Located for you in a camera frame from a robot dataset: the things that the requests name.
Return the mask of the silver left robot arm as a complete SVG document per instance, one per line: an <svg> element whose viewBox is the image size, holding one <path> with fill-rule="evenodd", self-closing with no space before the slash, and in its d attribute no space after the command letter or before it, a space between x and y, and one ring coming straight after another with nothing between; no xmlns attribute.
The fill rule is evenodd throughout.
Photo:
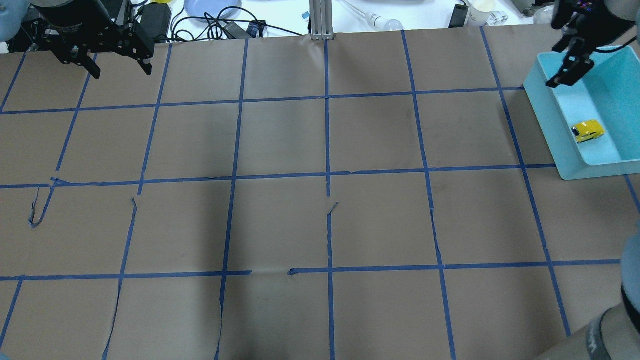
<svg viewBox="0 0 640 360"><path fill-rule="evenodd" d="M138 20L130 0L3 0L1 41L14 39L25 23L37 22L26 36L59 63L84 68L94 79L101 69L94 54L114 53L133 59L151 75L154 41Z"/></svg>

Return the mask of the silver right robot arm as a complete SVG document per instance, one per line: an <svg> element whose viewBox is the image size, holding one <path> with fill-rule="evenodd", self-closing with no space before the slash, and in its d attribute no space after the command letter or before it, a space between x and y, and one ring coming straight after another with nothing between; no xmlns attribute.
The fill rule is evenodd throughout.
<svg viewBox="0 0 640 360"><path fill-rule="evenodd" d="M114 20L110 17L109 11L105 8L102 0L62 0L61 4L58 4L50 9L38 10L41 12L44 18L47 18L50 23L50 27L54 29L59 36L59 40L62 41L60 47L54 51L55 56L62 64L76 64L86 71L94 79L99 79L101 75L101 69L95 63L95 61L89 57L88 53L103 53L105 51L112 51L123 57L128 57L137 61L141 69L146 75L151 75L153 66L150 63L151 57L154 55L154 41L149 38L143 27L137 22L135 11L130 9L133 5L130 0L119 0L121 2L121 10L119 10L118 16ZM326 21L325 25L330 27L331 9L330 1L325 3L324 0L312 0L311 1L311 16L314 16L316 7L320 7L320 18L322 21ZM324 88L325 94L320 97L324 101L325 112L325 160L326 171L320 175L326 178L326 194L327 198L330 198L331 194L331 177L334 176L330 173L330 99L329 85L330 85L330 59L329 59L329 43L333 40L333 30L325 31L325 33L314 33L313 27L315 27L315 20L311 19L310 23L310 36L314 42L322 42L323 46L323 66L324 66ZM404 47L404 56L406 58L407 70L409 72L409 80L411 91L410 94L413 106L414 106L414 119L416 120L416 129L418 132L418 140L420 144L421 159L423 167L416 170L416 173L423 173L425 176L427 197L430 203L430 219L432 220L432 230L434 246L436 251L436 258L439 265L434 265L432 268L439 271L441 277L442 297L443 305L448 304L448 298L446 294L446 281L445 271L450 270L464 270L464 269L498 269L500 264L493 263L487 266L495 265L494 267L481 267L481 264L469 264L459 268L452 267L453 265L445 265L441 262L442 254L439 248L437 239L437 231L434 223L434 199L432 194L432 185L430 178L430 171L437 170L435 167L429 167L426 157L425 143L423 137L422 125L420 125L420 115L418 109L418 91L415 87L415 77L413 71L412 60L410 59L409 44L407 43L406 34L404 30L400 31L402 36L402 43ZM574 33L570 33L569 30L564 34L565 37L553 48L554 51L539 55L537 60L539 63L535 64L532 68L532 73L526 79L525 88L528 91L531 105L534 109L538 105L546 104L548 102L548 96L542 94L542 89L551 89L557 86L569 86L573 85L574 88L567 88L568 91L578 91L578 75L585 75L590 69L595 66L593 54L598 55L601 59L622 59L622 55L629 53L635 62L636 54L629 46L636 38L630 39L624 45L617 47L605 47L595 48L594 51L587 51L585 45L585 39L575 37ZM240 86L240 100L238 100L238 121L237 121L237 142L240 141L241 136L241 122L243 105L248 104L247 98L245 98L245 80L247 70L247 56L249 55L249 40L245 40L245 58L242 62L242 84ZM564 48L569 49L569 52L562 52ZM560 72L552 79L547 79L546 73L544 73L544 63L548 57L553 59L560 59L563 57L563 64ZM334 288L333 288L333 276L336 272L366 272L366 271L418 271L422 269L420 266L364 266L364 267L343 267L336 268L334 266L333 257L333 212L339 202L336 201L333 207L326 215L327 219L327 266L324 268L292 268L288 272L289 276L297 274L311 274L311 273L326 273L329 285L329 332L330 332L330 354L331 357L335 355L335 339L334 339ZM624 253L622 253L622 267L621 276L622 281L618 289L619 298L621 303L607 309L592 319L588 325L576 331L573 335L570 335L567 340L553 347L551 350L546 351L536 360L638 360L639 359L639 306L636 305L632 297L638 297L631 294L632 282L635 277L634 271L638 271L639 265L639 235L634 235L627 241ZM524 263L510 263L511 265L526 265ZM546 258L546 262L542 263L549 268L551 282L556 291L558 300L558 310L561 315L565 316L565 308L563 307L560 290L557 287L557 278L555 275L554 265L551 262L551 258Z"/></svg>

